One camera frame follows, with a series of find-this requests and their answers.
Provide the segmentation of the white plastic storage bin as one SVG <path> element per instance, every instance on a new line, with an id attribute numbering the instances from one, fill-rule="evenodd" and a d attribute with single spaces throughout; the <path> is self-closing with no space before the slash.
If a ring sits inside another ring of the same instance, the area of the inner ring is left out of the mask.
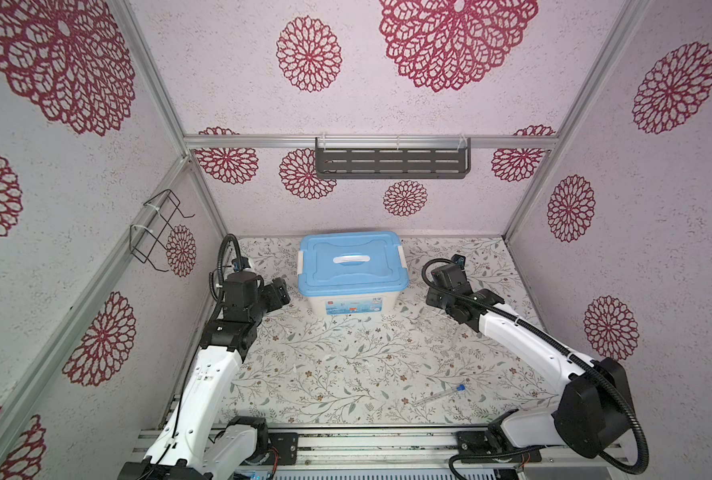
<path id="1" fill-rule="evenodd" d="M 301 295 L 308 300 L 314 314 L 323 317 L 328 315 L 386 313 L 394 308 L 399 294 L 403 291 L 329 297 L 306 297 Z"/>

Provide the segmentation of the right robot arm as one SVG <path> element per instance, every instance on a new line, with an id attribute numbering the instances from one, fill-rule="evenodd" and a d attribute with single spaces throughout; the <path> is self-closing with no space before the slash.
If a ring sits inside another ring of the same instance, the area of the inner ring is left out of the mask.
<path id="1" fill-rule="evenodd" d="M 461 441 L 448 461 L 452 475 L 461 478 L 459 463 L 525 462 L 552 447 L 599 458 L 629 475 L 643 474 L 650 450 L 624 367 L 612 358 L 595 359 L 570 348 L 529 323 L 495 292 L 473 290 L 465 262 L 455 254 L 423 265 L 427 305 L 517 354 L 554 386 L 560 399 L 553 408 L 509 410 L 479 431 L 478 439 Z"/>

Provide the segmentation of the blue plastic bin lid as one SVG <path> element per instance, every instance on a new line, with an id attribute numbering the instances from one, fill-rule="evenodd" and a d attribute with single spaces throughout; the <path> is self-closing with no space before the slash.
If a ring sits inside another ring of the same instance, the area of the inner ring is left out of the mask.
<path id="1" fill-rule="evenodd" d="M 309 235 L 298 251 L 306 297 L 400 292 L 410 284 L 403 244 L 391 231 Z"/>

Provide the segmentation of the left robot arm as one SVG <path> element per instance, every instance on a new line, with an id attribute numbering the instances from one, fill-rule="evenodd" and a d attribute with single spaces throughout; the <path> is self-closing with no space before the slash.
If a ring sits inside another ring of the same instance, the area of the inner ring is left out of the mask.
<path id="1" fill-rule="evenodd" d="M 272 454 L 268 424 L 239 416 L 212 433 L 219 403 L 258 337 L 264 317 L 290 301 L 284 279 L 265 280 L 227 234 L 209 277 L 216 301 L 189 364 L 189 376 L 163 430 L 138 462 L 126 463 L 122 479 L 232 479 L 246 462 Z"/>

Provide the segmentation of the clear test tube blue caps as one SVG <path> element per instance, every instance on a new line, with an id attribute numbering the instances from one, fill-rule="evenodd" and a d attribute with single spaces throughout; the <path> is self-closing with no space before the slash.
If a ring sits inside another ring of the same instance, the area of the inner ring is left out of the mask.
<path id="1" fill-rule="evenodd" d="M 423 398 L 423 399 L 419 400 L 419 401 L 417 402 L 417 405 L 418 405 L 418 406 L 426 405 L 426 404 L 430 404 L 430 403 L 432 403 L 432 402 L 435 402 L 435 401 L 438 401 L 438 400 L 441 400 L 441 399 L 453 397 L 453 396 L 456 396 L 456 395 L 458 395 L 458 394 L 460 394 L 460 393 L 464 393 L 466 390 L 467 390 L 467 388 L 466 388 L 466 386 L 465 386 L 464 384 L 459 384 L 457 387 L 450 388 L 450 389 L 447 389 L 447 390 L 444 390 L 444 391 L 441 391 L 441 392 L 438 392 L 438 393 L 429 395 L 429 396 L 427 396 L 426 398 Z"/>

